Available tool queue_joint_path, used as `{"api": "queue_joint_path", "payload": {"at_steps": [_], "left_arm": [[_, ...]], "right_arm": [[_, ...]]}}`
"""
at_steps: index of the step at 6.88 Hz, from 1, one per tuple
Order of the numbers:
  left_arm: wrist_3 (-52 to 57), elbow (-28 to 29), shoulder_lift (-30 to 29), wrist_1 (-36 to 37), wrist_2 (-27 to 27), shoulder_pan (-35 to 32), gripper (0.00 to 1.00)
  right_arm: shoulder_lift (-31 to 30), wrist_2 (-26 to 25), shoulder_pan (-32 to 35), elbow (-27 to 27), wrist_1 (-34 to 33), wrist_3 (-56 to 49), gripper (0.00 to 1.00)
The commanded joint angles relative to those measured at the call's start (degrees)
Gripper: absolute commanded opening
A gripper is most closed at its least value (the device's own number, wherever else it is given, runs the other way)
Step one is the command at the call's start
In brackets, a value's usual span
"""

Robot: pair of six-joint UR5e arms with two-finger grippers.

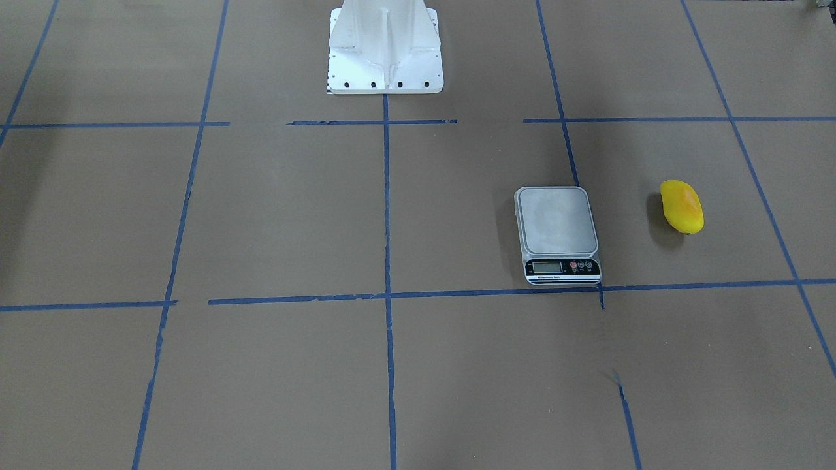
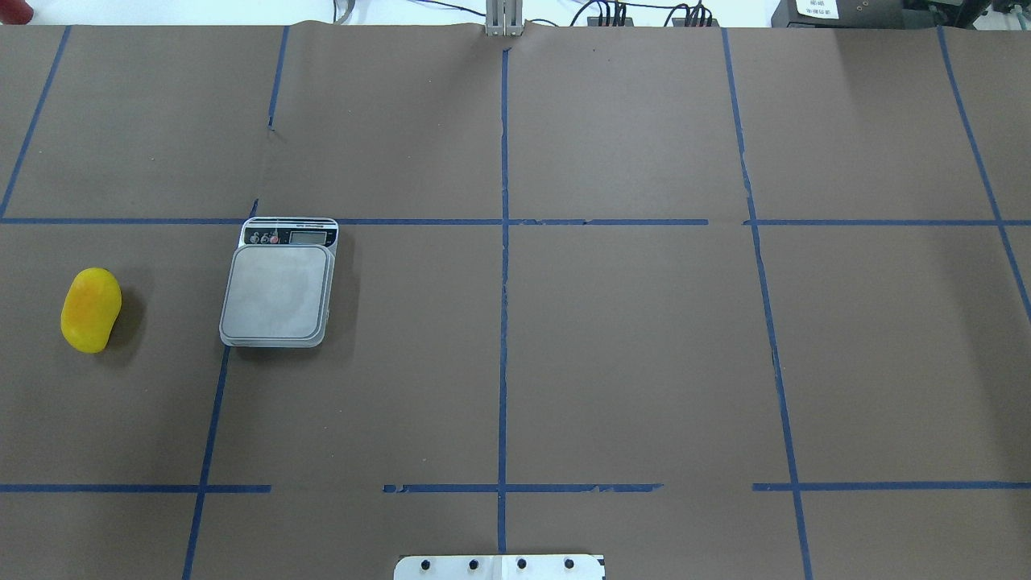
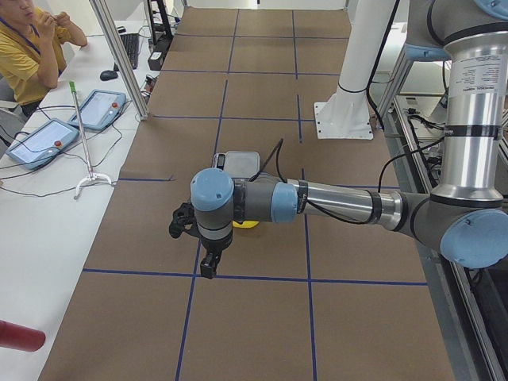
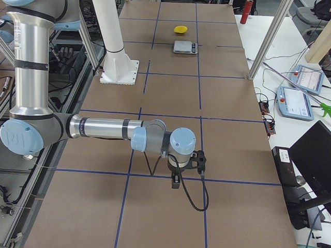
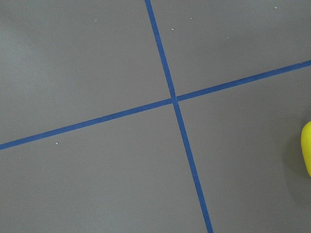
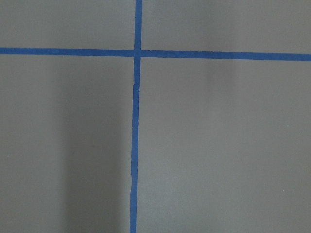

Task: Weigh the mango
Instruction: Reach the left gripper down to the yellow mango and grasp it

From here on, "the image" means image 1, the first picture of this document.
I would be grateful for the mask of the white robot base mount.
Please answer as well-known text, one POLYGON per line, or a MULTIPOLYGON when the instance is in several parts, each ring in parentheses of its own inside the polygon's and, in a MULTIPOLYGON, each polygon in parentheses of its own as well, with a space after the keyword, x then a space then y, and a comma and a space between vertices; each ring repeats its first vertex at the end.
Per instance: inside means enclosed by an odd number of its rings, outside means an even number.
POLYGON ((344 1, 330 12, 328 93, 439 93, 444 85, 439 18, 424 1, 344 1))

